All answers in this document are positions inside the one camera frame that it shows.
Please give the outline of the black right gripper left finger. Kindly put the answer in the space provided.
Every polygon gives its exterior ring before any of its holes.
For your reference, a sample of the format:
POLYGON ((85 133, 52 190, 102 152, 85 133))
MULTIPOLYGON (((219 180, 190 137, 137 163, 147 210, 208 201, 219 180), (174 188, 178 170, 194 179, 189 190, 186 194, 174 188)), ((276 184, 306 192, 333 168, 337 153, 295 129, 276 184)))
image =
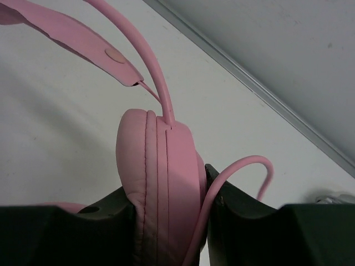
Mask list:
POLYGON ((1 207, 1 265, 133 265, 134 227, 123 188, 78 213, 1 207))

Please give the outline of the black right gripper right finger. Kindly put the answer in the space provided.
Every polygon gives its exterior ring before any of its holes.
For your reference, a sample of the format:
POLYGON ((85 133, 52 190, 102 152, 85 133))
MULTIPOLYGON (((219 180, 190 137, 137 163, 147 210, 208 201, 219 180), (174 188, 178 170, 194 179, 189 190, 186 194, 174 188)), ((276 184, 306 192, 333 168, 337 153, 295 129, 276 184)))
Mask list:
POLYGON ((354 264, 354 205, 259 202, 229 182, 209 216, 211 265, 354 264))

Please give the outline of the pink headphones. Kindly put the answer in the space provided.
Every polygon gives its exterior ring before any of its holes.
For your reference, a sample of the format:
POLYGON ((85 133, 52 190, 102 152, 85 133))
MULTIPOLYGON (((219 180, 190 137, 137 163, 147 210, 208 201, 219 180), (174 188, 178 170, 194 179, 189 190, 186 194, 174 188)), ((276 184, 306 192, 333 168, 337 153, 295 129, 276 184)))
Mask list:
MULTIPOLYGON (((90 4, 128 39, 145 63, 163 114, 130 109, 121 118, 116 164, 136 209, 135 265, 193 265, 202 232, 196 229, 206 195, 204 163, 190 129, 175 120, 158 60, 144 37, 105 1, 90 4)), ((30 1, 2 1, 1 24, 24 23, 96 65, 127 87, 144 86, 137 69, 114 46, 78 20, 30 1)))

